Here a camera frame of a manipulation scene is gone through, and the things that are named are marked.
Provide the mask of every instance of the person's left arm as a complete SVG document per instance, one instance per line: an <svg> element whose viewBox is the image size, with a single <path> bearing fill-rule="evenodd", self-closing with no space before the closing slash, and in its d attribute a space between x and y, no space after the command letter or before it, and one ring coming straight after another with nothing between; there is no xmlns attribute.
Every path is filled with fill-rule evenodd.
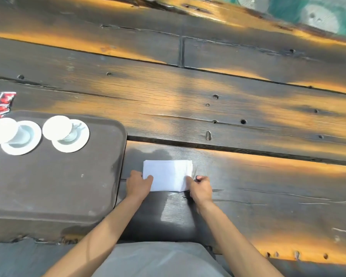
<svg viewBox="0 0 346 277"><path fill-rule="evenodd" d="M127 196L76 246L53 265L43 277L91 277L110 255L142 201L151 189L153 177L142 179L132 170L127 179Z"/></svg>

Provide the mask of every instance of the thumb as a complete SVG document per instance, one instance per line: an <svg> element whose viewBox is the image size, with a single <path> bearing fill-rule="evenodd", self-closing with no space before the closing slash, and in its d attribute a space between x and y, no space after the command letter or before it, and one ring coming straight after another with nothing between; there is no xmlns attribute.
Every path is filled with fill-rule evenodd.
<svg viewBox="0 0 346 277"><path fill-rule="evenodd" d="M150 185L152 185L152 181L154 180L154 177L152 177L152 175L149 175L146 179L145 179L145 181L147 182L147 183L149 183Z"/></svg>
<svg viewBox="0 0 346 277"><path fill-rule="evenodd" d="M186 183L189 189L192 189L195 185L197 185L197 182L195 182L190 176L186 176Z"/></svg>

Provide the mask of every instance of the folded napkin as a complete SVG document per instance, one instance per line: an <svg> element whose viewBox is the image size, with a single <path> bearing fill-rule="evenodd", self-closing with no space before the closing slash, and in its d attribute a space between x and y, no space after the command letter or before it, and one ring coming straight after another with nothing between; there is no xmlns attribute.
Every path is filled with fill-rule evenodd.
<svg viewBox="0 0 346 277"><path fill-rule="evenodd" d="M186 191L186 176L192 176L192 160L145 160L142 176L154 177L150 191Z"/></svg>

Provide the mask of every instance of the forearm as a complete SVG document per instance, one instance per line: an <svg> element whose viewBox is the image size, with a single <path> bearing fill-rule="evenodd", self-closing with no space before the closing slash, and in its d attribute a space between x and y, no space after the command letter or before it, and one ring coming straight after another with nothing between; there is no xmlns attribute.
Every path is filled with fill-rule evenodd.
<svg viewBox="0 0 346 277"><path fill-rule="evenodd" d="M238 231L214 203L200 208L232 273L236 277L282 277L283 275Z"/></svg>
<svg viewBox="0 0 346 277"><path fill-rule="evenodd" d="M141 201L126 197L43 277L90 277L111 253Z"/></svg>

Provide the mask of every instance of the cup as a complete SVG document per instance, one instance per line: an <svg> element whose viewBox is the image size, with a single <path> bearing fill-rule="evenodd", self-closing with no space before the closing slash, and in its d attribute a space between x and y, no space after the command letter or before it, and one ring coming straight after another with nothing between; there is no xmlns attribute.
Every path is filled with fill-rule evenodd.
<svg viewBox="0 0 346 277"><path fill-rule="evenodd" d="M53 116L42 127L42 134L50 141L72 142L77 136L77 128L66 116Z"/></svg>
<svg viewBox="0 0 346 277"><path fill-rule="evenodd" d="M31 134L9 117L0 118L0 144L23 145L31 139Z"/></svg>

